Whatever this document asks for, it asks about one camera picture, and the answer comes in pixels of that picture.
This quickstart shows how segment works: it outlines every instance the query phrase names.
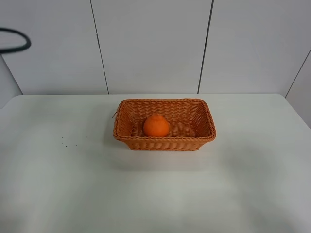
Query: table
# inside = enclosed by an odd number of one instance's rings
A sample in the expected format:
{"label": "table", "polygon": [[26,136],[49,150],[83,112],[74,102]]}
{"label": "table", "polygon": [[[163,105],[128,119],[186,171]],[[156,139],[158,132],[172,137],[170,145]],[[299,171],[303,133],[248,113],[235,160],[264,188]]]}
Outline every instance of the table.
{"label": "table", "polygon": [[[130,98],[201,98],[195,152],[112,136]],[[277,94],[18,96],[0,109],[0,232],[311,232],[311,130]]]}

